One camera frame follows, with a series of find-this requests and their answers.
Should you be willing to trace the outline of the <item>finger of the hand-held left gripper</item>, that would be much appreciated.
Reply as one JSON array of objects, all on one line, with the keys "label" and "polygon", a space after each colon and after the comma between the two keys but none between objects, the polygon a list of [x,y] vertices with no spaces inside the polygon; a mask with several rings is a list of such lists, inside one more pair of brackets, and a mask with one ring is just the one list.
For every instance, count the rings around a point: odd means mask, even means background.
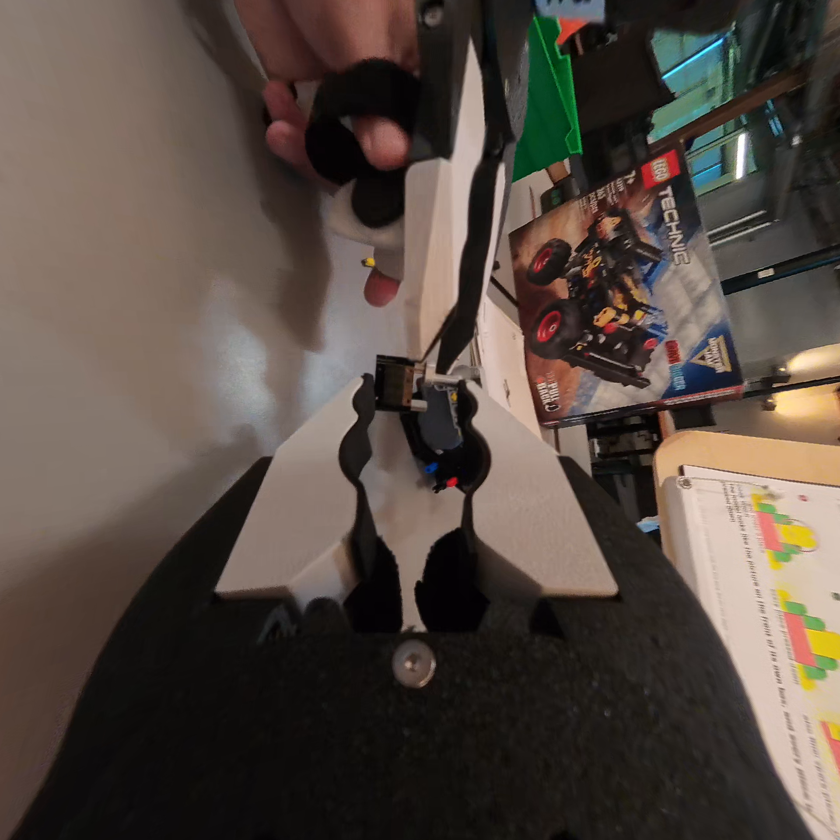
[{"label": "finger of the hand-held left gripper", "polygon": [[494,56],[489,67],[473,39],[460,72],[449,157],[411,163],[405,177],[406,347],[414,360],[448,374],[473,339],[487,292],[487,250],[497,168],[511,139]]},{"label": "finger of the hand-held left gripper", "polygon": [[493,276],[493,268],[497,261],[502,229],[505,223],[507,212],[508,174],[504,163],[499,163],[497,168],[495,191],[493,194],[493,206],[490,228],[490,240],[487,250],[487,286]]}]

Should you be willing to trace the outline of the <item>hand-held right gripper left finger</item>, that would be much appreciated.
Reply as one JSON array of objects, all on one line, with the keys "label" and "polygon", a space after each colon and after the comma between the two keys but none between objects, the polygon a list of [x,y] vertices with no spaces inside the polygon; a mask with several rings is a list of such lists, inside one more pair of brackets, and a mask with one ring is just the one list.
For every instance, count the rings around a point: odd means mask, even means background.
[{"label": "hand-held right gripper left finger", "polygon": [[278,447],[215,593],[331,599],[351,614],[397,613],[397,567],[380,539],[361,474],[372,456],[371,374],[354,378]]}]

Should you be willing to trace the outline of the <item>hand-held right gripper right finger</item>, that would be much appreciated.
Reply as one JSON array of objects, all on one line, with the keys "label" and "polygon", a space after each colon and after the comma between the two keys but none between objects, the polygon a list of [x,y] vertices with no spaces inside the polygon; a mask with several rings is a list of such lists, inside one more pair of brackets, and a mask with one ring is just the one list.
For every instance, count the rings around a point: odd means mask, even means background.
[{"label": "hand-held right gripper right finger", "polygon": [[479,447],[465,503],[476,587],[489,601],[612,598],[618,584],[557,453],[471,381],[459,384],[466,434]]}]

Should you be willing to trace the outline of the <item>black lego connector grey axles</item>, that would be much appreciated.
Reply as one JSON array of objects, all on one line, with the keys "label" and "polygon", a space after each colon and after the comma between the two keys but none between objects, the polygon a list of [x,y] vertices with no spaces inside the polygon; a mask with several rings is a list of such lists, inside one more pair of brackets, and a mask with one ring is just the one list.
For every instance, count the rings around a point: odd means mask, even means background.
[{"label": "black lego connector grey axles", "polygon": [[457,393],[461,382],[481,383],[479,366],[458,364],[448,374],[438,373],[434,362],[378,355],[374,371],[374,400],[378,411],[424,413],[432,394]]}]

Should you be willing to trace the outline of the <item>partly built lego truck chassis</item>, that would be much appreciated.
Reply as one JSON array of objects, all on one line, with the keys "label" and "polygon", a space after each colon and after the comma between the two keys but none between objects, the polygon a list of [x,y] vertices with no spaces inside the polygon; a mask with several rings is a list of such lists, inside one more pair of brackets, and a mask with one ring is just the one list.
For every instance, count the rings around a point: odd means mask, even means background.
[{"label": "partly built lego truck chassis", "polygon": [[476,479],[478,456],[459,423],[457,387],[423,383],[413,398],[426,408],[401,415],[401,422],[419,472],[434,493],[466,493]]}]

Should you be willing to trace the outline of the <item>lego set box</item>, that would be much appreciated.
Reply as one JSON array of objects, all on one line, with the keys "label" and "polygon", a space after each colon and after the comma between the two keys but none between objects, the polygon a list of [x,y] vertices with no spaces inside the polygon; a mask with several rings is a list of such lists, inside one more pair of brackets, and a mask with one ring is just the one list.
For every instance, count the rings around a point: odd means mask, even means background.
[{"label": "lego set box", "polygon": [[542,427],[740,398],[728,305],[671,147],[508,235]]}]

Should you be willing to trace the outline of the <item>person's left hand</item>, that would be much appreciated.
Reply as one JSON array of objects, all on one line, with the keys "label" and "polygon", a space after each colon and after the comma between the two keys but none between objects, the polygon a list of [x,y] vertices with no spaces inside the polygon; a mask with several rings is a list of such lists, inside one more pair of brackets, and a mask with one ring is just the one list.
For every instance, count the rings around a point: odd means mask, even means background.
[{"label": "person's left hand", "polygon": [[415,3],[404,1],[236,1],[238,19],[266,73],[263,99],[270,151],[328,193],[313,169],[305,115],[293,88],[363,60],[419,71]]}]

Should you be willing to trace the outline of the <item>green plastic bin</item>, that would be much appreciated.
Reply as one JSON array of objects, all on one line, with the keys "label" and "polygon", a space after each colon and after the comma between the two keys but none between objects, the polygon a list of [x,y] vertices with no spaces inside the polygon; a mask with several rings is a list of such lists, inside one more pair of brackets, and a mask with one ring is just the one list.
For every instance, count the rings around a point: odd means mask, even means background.
[{"label": "green plastic bin", "polygon": [[560,22],[536,17],[528,29],[528,100],[511,180],[582,153],[571,57],[560,49]]}]

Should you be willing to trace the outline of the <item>white instruction booklet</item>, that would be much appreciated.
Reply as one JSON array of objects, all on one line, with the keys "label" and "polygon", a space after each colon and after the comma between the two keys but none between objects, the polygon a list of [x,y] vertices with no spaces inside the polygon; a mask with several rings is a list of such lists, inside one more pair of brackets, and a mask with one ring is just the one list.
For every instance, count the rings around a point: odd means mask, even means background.
[{"label": "white instruction booklet", "polygon": [[476,348],[484,390],[541,438],[525,365],[523,333],[489,296],[479,308]]}]

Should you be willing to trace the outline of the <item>laminated instruction sheet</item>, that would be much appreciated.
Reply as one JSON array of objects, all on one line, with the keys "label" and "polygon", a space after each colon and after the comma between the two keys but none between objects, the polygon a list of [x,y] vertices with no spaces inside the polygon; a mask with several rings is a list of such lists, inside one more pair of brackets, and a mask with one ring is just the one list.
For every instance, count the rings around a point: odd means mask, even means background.
[{"label": "laminated instruction sheet", "polygon": [[670,558],[726,645],[815,838],[839,837],[839,489],[694,465],[663,489]]}]

